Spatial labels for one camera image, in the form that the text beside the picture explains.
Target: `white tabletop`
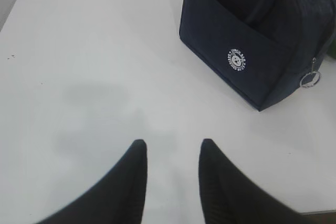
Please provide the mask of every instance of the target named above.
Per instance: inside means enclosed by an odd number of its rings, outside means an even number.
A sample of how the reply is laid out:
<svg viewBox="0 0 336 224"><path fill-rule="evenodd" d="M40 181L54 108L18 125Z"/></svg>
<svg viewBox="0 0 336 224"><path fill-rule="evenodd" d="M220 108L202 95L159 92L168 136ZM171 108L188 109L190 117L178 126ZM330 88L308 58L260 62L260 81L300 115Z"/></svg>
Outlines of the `white tabletop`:
<svg viewBox="0 0 336 224"><path fill-rule="evenodd" d="M0 33L0 223L33 223L148 144L143 223L203 224L211 137L300 212L336 209L336 61L257 112L179 39L182 0L17 0Z"/></svg>

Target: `navy bag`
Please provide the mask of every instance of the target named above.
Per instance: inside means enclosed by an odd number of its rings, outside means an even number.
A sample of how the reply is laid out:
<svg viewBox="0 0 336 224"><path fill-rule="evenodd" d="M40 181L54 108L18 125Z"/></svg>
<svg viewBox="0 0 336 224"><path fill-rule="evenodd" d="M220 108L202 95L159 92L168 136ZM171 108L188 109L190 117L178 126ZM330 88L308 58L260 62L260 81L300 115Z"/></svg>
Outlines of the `navy bag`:
<svg viewBox="0 0 336 224"><path fill-rule="evenodd" d="M184 0L180 38L259 111L313 78L335 36L336 0Z"/></svg>

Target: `keyring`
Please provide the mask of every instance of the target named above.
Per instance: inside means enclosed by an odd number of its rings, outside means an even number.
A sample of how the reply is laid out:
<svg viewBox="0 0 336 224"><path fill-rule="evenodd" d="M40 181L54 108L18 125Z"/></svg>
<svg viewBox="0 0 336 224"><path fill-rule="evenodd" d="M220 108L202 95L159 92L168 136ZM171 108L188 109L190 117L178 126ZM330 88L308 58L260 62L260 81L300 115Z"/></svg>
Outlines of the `keyring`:
<svg viewBox="0 0 336 224"><path fill-rule="evenodd" d="M313 74L317 74L318 75L318 79L316 82L314 83L306 83L306 84L302 84L303 81L305 80L305 78L307 78L308 76L312 76ZM307 73L304 77L302 77L301 81L300 81L300 87L308 89L308 88L312 88L314 87L317 83L320 82L322 78L322 74L319 71L312 71L310 73Z"/></svg>

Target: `bag pocket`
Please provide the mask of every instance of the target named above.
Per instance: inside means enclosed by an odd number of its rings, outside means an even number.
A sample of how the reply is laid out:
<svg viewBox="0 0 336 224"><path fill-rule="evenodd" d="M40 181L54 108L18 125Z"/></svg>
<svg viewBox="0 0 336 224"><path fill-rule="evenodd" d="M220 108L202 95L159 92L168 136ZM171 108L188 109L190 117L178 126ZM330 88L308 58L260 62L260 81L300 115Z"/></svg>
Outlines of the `bag pocket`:
<svg viewBox="0 0 336 224"><path fill-rule="evenodd" d="M217 0L184 0L180 38L257 109L290 58L289 49L250 28Z"/></svg>

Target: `circular logo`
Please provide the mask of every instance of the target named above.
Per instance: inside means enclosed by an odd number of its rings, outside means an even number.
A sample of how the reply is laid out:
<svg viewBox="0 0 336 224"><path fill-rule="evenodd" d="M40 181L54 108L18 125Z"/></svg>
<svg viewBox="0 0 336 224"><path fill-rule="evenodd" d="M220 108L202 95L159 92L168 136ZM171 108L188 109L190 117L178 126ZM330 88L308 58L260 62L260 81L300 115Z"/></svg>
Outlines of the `circular logo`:
<svg viewBox="0 0 336 224"><path fill-rule="evenodd" d="M246 67L246 59L238 49L231 49L227 54L230 66L237 71L242 71Z"/></svg>

